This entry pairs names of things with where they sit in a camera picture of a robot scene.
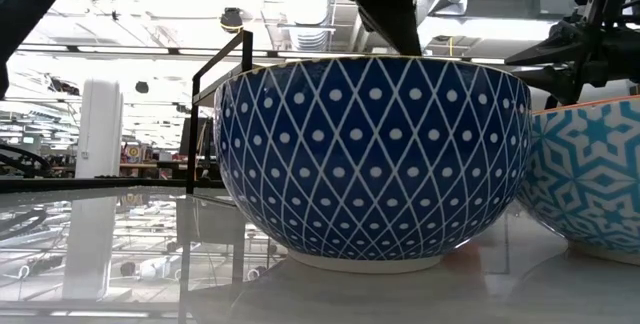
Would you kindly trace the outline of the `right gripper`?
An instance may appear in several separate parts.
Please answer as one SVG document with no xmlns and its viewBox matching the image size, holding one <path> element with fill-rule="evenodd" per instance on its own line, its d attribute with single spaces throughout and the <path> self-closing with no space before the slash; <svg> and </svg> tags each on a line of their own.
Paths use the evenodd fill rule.
<svg viewBox="0 0 640 324">
<path fill-rule="evenodd" d="M 506 65 L 538 65 L 513 75 L 530 87 L 549 93 L 560 104 L 576 104 L 585 83 L 600 88 L 609 81 L 629 80 L 639 85 L 639 30 L 625 22 L 558 22 L 538 44 L 513 54 Z M 583 64 L 564 63 L 589 59 Z"/>
</svg>

